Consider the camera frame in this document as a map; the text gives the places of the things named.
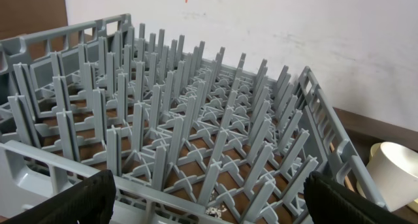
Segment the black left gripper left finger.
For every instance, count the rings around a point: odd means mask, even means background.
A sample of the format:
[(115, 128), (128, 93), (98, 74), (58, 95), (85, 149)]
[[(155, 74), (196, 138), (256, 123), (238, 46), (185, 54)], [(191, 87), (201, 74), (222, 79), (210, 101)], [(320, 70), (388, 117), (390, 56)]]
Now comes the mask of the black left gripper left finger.
[(8, 224), (109, 224), (116, 198), (110, 170), (101, 170), (52, 198), (5, 220)]

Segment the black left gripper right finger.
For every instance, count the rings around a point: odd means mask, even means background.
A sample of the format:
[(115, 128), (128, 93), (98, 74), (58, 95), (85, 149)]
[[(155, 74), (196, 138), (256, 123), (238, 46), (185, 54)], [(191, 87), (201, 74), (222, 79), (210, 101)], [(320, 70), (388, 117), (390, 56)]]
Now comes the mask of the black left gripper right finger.
[(314, 223), (410, 224), (317, 171), (304, 182), (304, 200)]

